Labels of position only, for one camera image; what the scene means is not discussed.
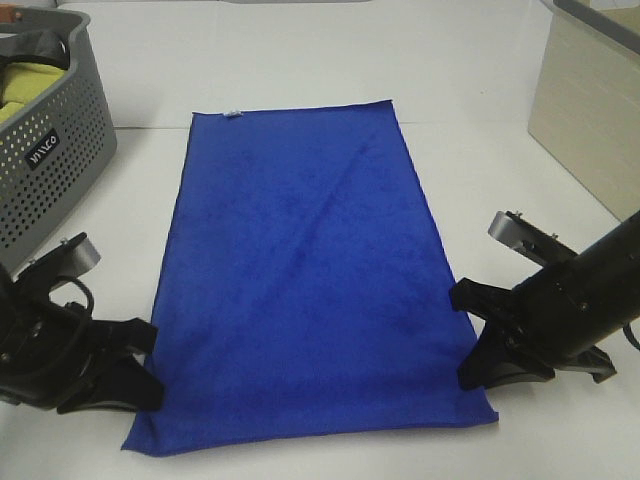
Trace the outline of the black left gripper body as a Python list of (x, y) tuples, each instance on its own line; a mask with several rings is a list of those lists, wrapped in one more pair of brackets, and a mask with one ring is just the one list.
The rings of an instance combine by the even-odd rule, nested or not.
[[(55, 286), (72, 284), (86, 303), (60, 306)], [(34, 294), (1, 270), (1, 400), (43, 410), (83, 410), (95, 382), (100, 346), (91, 331), (94, 297), (79, 279), (58, 275)]]

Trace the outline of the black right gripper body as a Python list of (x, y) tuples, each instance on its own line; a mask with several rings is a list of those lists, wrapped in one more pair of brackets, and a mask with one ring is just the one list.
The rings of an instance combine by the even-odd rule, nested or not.
[(595, 345), (639, 318), (639, 254), (588, 250), (517, 285), (524, 340), (553, 369), (616, 374)]

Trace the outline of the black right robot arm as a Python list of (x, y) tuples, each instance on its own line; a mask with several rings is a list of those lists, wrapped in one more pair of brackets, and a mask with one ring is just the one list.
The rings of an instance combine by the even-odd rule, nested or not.
[(595, 383), (614, 376), (597, 344), (616, 331), (639, 344), (630, 328), (639, 317), (639, 216), (581, 253), (510, 211), (497, 212), (488, 233), (541, 268), (511, 289), (468, 278), (450, 289), (454, 310), (485, 322), (457, 369), (460, 387), (546, 382), (558, 370), (585, 372)]

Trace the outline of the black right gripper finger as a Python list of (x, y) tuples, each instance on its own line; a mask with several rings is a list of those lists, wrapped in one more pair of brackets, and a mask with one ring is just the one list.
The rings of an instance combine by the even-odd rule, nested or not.
[(487, 323), (475, 346), (457, 369), (459, 386), (466, 391), (523, 382), (547, 382), (553, 368), (518, 349), (513, 338)]
[(496, 328), (520, 328), (521, 308), (512, 290), (462, 278), (449, 289), (455, 311), (471, 313)]

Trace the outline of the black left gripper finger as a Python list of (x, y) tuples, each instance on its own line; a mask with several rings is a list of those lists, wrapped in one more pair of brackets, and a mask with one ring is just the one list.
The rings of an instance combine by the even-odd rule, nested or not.
[(162, 407), (164, 385), (134, 357), (117, 360), (56, 408), (58, 414), (85, 410), (121, 412), (157, 411)]
[(150, 355), (158, 329), (135, 317), (127, 321), (92, 320), (83, 336), (82, 350), (97, 355)]

